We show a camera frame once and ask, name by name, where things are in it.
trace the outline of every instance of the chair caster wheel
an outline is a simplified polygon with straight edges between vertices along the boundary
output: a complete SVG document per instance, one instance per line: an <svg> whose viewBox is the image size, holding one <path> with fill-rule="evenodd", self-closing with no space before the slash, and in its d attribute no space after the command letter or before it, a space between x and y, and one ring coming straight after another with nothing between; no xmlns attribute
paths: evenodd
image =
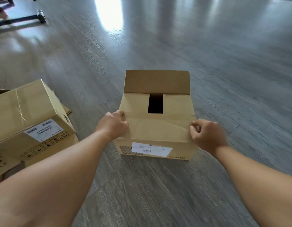
<svg viewBox="0 0 292 227"><path fill-rule="evenodd" d="M38 10L37 11L37 16L38 16L38 19L39 21L43 24L43 23L46 23L46 18L44 16L44 13L42 10Z"/></svg>

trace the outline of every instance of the barcode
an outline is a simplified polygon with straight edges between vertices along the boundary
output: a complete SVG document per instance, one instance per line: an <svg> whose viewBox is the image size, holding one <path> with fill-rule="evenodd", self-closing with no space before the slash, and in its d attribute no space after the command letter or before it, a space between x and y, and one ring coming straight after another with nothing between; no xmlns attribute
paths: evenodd
<svg viewBox="0 0 292 227"><path fill-rule="evenodd" d="M33 131L35 131L35 130L36 130L36 128L34 128L34 129L28 131L27 134L29 134L29 133L31 133L31 132L33 132Z"/></svg>
<svg viewBox="0 0 292 227"><path fill-rule="evenodd" d="M45 129L44 131L41 131L40 133L38 133L38 135L39 135L39 134L42 134L43 132L48 131L49 129L52 129L52 126L50 126L49 128Z"/></svg>
<svg viewBox="0 0 292 227"><path fill-rule="evenodd" d="M43 126L46 126L46 124L49 124L49 123L51 123L52 121L48 121L48 122L46 122L46 123L43 123L42 125Z"/></svg>

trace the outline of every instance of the office chair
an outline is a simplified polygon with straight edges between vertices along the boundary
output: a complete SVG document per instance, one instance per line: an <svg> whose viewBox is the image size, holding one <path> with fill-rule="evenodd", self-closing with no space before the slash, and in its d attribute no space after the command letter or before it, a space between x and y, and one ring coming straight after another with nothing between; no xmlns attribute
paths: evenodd
<svg viewBox="0 0 292 227"><path fill-rule="evenodd" d="M13 0L7 0L7 1L9 3L7 5L5 5L4 7L2 7L2 9L0 9L0 12L4 11L7 8L14 6ZM17 22L22 22L22 21L36 20L36 19L38 19L41 23L46 23L46 18L44 16L44 13L42 10L38 10L36 15L30 15L30 16L26 16L26 17L20 17L20 18L8 19L8 20L1 20L0 26L13 24L13 23L17 23Z"/></svg>

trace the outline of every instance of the person's left arm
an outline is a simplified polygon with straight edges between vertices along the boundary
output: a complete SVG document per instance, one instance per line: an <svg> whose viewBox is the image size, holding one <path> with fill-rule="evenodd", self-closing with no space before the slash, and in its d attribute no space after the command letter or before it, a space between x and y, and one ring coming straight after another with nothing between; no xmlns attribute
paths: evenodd
<svg viewBox="0 0 292 227"><path fill-rule="evenodd" d="M109 142L125 133L123 111L107 113L79 143L0 183L0 226L70 226Z"/></svg>

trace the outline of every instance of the forearm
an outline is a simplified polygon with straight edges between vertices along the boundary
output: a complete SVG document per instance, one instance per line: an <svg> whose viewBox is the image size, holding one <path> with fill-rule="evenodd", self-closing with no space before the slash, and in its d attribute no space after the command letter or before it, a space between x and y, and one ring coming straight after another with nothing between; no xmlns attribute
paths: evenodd
<svg viewBox="0 0 292 227"><path fill-rule="evenodd" d="M95 132L0 183L0 224L71 225L108 142ZM17 225L9 225L13 219Z"/></svg>
<svg viewBox="0 0 292 227"><path fill-rule="evenodd" d="M292 226L291 176L251 160L230 147L218 148L215 157L260 226Z"/></svg>

